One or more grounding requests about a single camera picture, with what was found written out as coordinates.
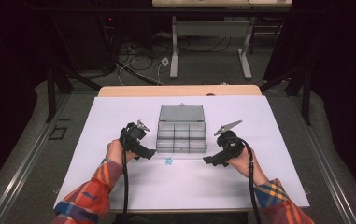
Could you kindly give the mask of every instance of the desk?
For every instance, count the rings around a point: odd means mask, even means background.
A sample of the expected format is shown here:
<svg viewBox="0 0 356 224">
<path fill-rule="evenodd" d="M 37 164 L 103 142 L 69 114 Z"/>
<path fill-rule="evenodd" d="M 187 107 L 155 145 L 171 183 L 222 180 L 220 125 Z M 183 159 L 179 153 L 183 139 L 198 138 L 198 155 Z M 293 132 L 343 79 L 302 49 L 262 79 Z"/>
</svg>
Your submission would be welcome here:
<svg viewBox="0 0 356 224">
<path fill-rule="evenodd" d="M 264 172 L 269 178 L 278 177 L 298 206 L 309 206 L 271 108 L 256 86 L 104 87 L 93 102 L 55 204 L 91 178 L 105 156 L 107 143 L 118 138 L 128 122 L 141 119 L 150 128 L 141 143 L 155 148 L 161 105 L 180 103 L 204 107 L 207 152 L 156 153 L 149 161 L 130 161 L 129 213 L 250 210 L 249 181 L 232 166 L 213 167 L 202 159 L 221 150 L 213 133 L 239 119 L 243 122 L 234 131 L 255 148 Z M 174 160 L 172 165 L 165 163 L 168 157 Z M 110 201 L 111 211 L 121 212 L 123 178 Z"/>
<path fill-rule="evenodd" d="M 154 7 L 279 7 L 289 8 L 292 0 L 153 0 Z M 247 21 L 177 21 L 172 17 L 172 60 L 170 77 L 178 77 L 178 35 L 215 35 L 244 37 L 238 49 L 245 79 L 251 80 L 247 51 L 254 26 L 254 18 Z"/>
</svg>

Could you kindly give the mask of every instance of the black cable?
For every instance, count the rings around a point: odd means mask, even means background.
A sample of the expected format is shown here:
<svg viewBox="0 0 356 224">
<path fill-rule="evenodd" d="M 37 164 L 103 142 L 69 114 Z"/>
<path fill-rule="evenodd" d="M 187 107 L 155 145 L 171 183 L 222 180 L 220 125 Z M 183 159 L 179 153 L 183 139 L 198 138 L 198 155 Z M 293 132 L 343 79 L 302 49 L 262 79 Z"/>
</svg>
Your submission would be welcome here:
<svg viewBox="0 0 356 224">
<path fill-rule="evenodd" d="M 139 78 L 142 81 L 145 81 L 146 83 L 150 84 L 150 85 L 163 85 L 162 83 L 158 82 L 158 81 L 154 81 L 153 79 L 143 76 L 141 74 L 138 74 L 137 72 L 135 72 L 134 70 L 120 64 L 120 63 L 116 63 L 117 66 L 123 68 L 125 71 L 127 71 L 129 74 L 133 75 L 134 77 Z"/>
<path fill-rule="evenodd" d="M 259 215 L 259 209 L 257 207 L 257 203 L 256 203 L 256 199 L 254 197 L 254 187 L 253 187 L 253 170 L 254 170 L 254 166 L 253 166 L 253 153 L 252 153 L 252 149 L 249 146 L 249 144 L 242 138 L 239 137 L 231 137 L 231 138 L 225 138 L 224 140 L 228 140 L 228 139 L 238 139 L 239 141 L 241 141 L 244 146 L 247 148 L 247 152 L 248 152 L 248 156 L 249 156 L 249 193 L 250 193 L 250 199 L 251 199 L 251 203 L 253 206 L 253 212 L 254 212 L 254 216 L 256 217 L 256 222 L 257 224 L 261 224 L 262 221 L 260 220 L 260 215 Z"/>
<path fill-rule="evenodd" d="M 251 8 L 250 8 L 250 9 L 254 9 L 254 8 L 256 8 L 256 6 L 255 6 L 255 5 L 253 5 L 253 4 L 250 2 L 250 0 L 248 0 L 248 3 L 251 5 Z"/>
<path fill-rule="evenodd" d="M 223 42 L 223 40 L 225 40 L 227 38 L 227 36 L 225 36 L 224 38 L 222 38 L 215 46 L 213 46 L 211 49 L 204 49 L 204 50 L 200 50 L 200 49 L 188 49 L 188 47 L 187 48 L 182 48 L 182 47 L 180 47 L 180 46 L 178 46 L 178 48 L 179 48 L 179 50 L 180 51 L 184 51 L 184 52 L 198 52 L 198 53 L 201 53 L 201 52 L 221 52 L 221 51 L 224 51 L 225 49 L 227 49 L 229 46 L 230 46 L 230 44 L 231 44 L 231 37 L 229 36 L 229 41 L 228 41 L 228 44 L 227 44 L 227 46 L 225 46 L 223 49 L 218 49 L 218 50 L 214 50 L 217 46 L 219 46 L 222 42 Z M 164 47 L 164 48 L 166 48 L 166 49 L 172 49 L 172 47 L 168 47 L 168 46 L 165 46 L 165 45 L 162 45 L 162 44 L 159 44 L 159 43 L 155 43 L 156 45 L 159 45 L 159 46 L 161 46 L 161 47 Z"/>
<path fill-rule="evenodd" d="M 127 211 L 128 211 L 128 168 L 127 168 L 127 158 L 126 158 L 126 150 L 122 151 L 122 173 L 124 174 L 124 207 L 122 211 L 122 223 L 124 224 L 127 219 Z"/>
<path fill-rule="evenodd" d="M 218 85 L 219 84 L 219 83 L 211 82 L 211 81 L 203 81 L 203 82 L 201 82 L 201 85 L 206 85 L 207 83 L 210 85 Z"/>
<path fill-rule="evenodd" d="M 133 67 L 131 63 L 129 64 L 129 66 L 130 66 L 132 69 L 138 70 L 138 71 L 147 70 L 147 69 L 151 68 L 152 65 L 153 65 L 153 60 L 152 60 L 152 58 L 150 58 L 150 64 L 149 64 L 148 66 L 144 67 L 144 68 L 136 68 L 136 67 Z"/>
<path fill-rule="evenodd" d="M 234 85 L 240 77 L 242 77 L 241 74 L 238 74 L 238 76 L 234 79 L 234 81 L 231 83 L 231 85 Z"/>
<path fill-rule="evenodd" d="M 170 41 L 170 40 L 172 39 L 172 34 L 171 34 L 171 33 L 168 33 L 168 34 L 169 34 L 169 37 L 163 37 L 163 35 L 161 34 L 161 32 L 158 33 L 158 34 L 159 34 L 160 36 L 157 36 L 157 35 L 154 36 L 154 38 L 156 38 L 158 41 L 161 41 L 161 40 L 168 40 L 168 41 Z M 184 46 L 184 47 L 181 46 L 181 42 L 183 42 L 183 41 L 187 43 L 187 46 Z M 166 48 L 166 49 L 172 49 L 172 48 L 170 48 L 170 47 L 168 47 L 168 46 L 164 46 L 164 45 L 162 45 L 162 44 L 158 44 L 158 43 L 154 43 L 154 44 L 160 45 L 160 46 L 162 46 L 162 47 L 164 47 L 164 48 Z M 190 41 L 187 40 L 186 38 L 182 38 L 182 36 L 180 36 L 180 37 L 179 37 L 178 48 L 179 48 L 179 49 L 187 49 L 189 46 L 190 46 Z"/>
<path fill-rule="evenodd" d="M 126 59 L 120 58 L 120 56 L 122 56 L 122 55 L 126 55 L 127 58 L 126 58 Z M 127 52 L 127 53 L 121 53 L 121 52 L 120 52 L 118 59 L 119 59 L 119 61 L 126 63 L 126 62 L 128 62 L 128 60 L 130 59 L 130 56 L 131 56 L 131 55 L 134 55 L 134 54 L 130 54 L 129 52 Z"/>
</svg>

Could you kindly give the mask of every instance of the plaid shirt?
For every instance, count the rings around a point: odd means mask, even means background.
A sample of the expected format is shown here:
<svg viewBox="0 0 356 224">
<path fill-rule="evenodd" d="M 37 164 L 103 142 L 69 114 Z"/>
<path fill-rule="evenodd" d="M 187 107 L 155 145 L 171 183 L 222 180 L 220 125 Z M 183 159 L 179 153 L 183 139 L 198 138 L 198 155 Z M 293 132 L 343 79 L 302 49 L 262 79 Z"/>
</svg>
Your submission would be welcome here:
<svg viewBox="0 0 356 224">
<path fill-rule="evenodd" d="M 89 182 L 72 191 L 56 205 L 58 216 L 51 223 L 96 223 L 99 217 L 108 212 L 108 194 L 121 175 L 121 166 L 104 159 Z M 255 193 L 271 223 L 314 223 L 289 199 L 278 179 L 258 186 Z"/>
<path fill-rule="evenodd" d="M 271 180 L 255 189 L 260 206 L 271 223 L 314 223 L 297 207 L 283 189 L 279 179 Z"/>
</svg>

